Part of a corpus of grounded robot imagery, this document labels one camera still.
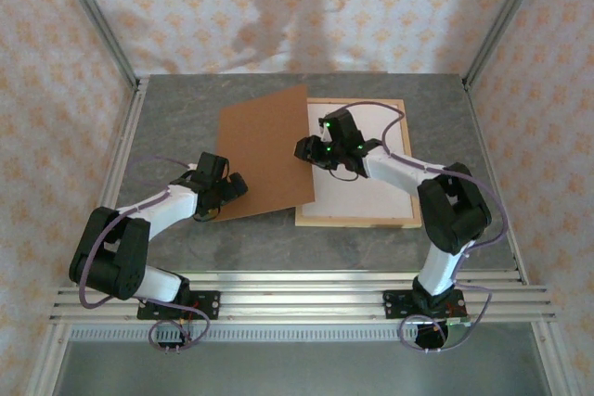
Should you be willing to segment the brown backing board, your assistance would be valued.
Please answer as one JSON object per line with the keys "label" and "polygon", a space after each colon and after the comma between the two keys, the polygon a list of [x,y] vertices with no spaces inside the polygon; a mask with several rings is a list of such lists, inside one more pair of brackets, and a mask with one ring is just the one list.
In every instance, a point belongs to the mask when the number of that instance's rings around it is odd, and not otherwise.
{"label": "brown backing board", "polygon": [[220,221],[282,211],[315,200],[312,167],[294,156],[309,135],[307,89],[296,85],[220,111],[215,153],[230,161],[248,192],[221,209]]}

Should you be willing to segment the wide aluminium beam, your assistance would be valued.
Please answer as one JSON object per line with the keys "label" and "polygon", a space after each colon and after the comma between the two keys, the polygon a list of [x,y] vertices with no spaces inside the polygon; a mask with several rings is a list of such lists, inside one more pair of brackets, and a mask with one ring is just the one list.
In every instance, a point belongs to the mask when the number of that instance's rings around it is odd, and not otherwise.
{"label": "wide aluminium beam", "polygon": [[[389,320],[383,309],[383,292],[340,290],[223,290],[217,321],[229,323],[363,323]],[[504,287],[492,291],[463,290],[468,316],[447,318],[467,322],[484,313],[488,322],[553,320],[558,309],[542,287]],[[73,291],[61,290],[50,311],[60,322],[124,322],[136,319],[139,304],[112,300],[95,310],[85,309]]]}

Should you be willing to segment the grey metal sheet panel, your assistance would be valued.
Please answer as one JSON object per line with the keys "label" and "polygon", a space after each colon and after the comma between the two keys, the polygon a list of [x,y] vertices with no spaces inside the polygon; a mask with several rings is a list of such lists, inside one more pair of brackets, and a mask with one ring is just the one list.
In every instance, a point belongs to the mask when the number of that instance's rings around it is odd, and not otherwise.
{"label": "grey metal sheet panel", "polygon": [[73,342],[52,396],[551,396],[526,346],[476,339],[445,354],[396,342]]}

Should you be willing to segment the aluminium corner leg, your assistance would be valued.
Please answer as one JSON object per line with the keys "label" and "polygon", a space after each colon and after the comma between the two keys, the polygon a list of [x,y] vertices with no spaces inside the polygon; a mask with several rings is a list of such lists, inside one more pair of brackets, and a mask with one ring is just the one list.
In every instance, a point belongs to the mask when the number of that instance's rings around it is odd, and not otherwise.
{"label": "aluminium corner leg", "polygon": [[551,395],[582,396],[559,324],[533,322],[532,329]]}
{"label": "aluminium corner leg", "polygon": [[25,396],[52,396],[71,335],[71,324],[50,323],[35,359]]}

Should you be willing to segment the aluminium side rail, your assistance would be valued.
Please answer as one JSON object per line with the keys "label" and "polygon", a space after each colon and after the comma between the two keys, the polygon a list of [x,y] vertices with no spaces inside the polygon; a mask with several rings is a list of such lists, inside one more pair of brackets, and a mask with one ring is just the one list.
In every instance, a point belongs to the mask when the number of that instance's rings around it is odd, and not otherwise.
{"label": "aluminium side rail", "polygon": [[488,172],[489,183],[492,186],[492,191],[497,199],[499,214],[501,215],[501,222],[507,223],[507,232],[505,238],[507,240],[510,255],[514,262],[514,270],[517,272],[519,280],[522,282],[523,285],[530,285],[531,282],[526,271],[521,251],[518,246],[517,237],[514,234],[514,229],[512,228],[512,221],[508,213],[508,209],[506,207],[505,199],[502,197],[500,184],[497,178],[497,173],[495,172],[493,160],[487,147],[487,139],[480,123],[478,108],[473,103],[470,91],[465,91],[465,96],[471,109],[474,127],[480,141],[485,166]]}
{"label": "aluminium side rail", "polygon": [[149,224],[119,210],[117,200],[148,85],[148,78],[140,80],[126,110],[99,207],[91,212],[69,267],[72,282],[110,295],[133,294],[147,261]]}

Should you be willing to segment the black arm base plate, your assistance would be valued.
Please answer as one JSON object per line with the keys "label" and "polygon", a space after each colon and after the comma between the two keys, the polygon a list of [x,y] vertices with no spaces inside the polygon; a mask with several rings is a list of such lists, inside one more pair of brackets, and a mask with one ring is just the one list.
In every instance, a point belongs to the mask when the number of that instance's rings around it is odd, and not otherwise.
{"label": "black arm base plate", "polygon": [[417,290],[385,290],[382,300],[387,319],[404,319],[415,314],[434,319],[468,316],[463,293],[454,288],[439,296],[425,296]]}
{"label": "black arm base plate", "polygon": [[195,312],[179,309],[179,306],[190,307],[205,313],[209,319],[217,320],[220,309],[221,293],[216,290],[186,289],[167,305],[147,302],[139,306],[136,318],[139,320],[177,320],[184,321],[200,318]]}

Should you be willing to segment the aluminium table edge rail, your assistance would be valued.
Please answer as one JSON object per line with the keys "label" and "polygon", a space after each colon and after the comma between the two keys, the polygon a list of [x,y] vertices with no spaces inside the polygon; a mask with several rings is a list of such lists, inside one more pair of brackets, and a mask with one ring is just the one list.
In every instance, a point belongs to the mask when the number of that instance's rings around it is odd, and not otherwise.
{"label": "aluminium table edge rail", "polygon": [[[231,272],[201,272],[182,273],[191,282],[239,282],[239,283],[276,283],[292,282],[304,284],[338,283],[338,282],[408,282],[417,274],[412,272],[382,272],[382,271],[231,271]],[[523,284],[518,271],[462,271],[458,280],[476,283]]]}

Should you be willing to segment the aluminium upright post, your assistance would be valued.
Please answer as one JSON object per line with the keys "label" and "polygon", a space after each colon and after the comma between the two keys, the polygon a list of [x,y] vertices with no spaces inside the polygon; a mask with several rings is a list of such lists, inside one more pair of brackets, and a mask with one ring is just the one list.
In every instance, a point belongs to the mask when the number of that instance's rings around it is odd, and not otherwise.
{"label": "aluminium upright post", "polygon": [[504,0],[492,25],[485,35],[466,74],[461,78],[464,90],[469,93],[477,84],[489,59],[497,49],[497,45],[520,9],[523,0]]}
{"label": "aluminium upright post", "polygon": [[106,47],[125,83],[135,91],[140,83],[139,78],[136,76],[135,70],[114,30],[111,28],[106,15],[103,13],[99,2],[97,0],[78,0],[78,2],[93,25],[99,40]]}

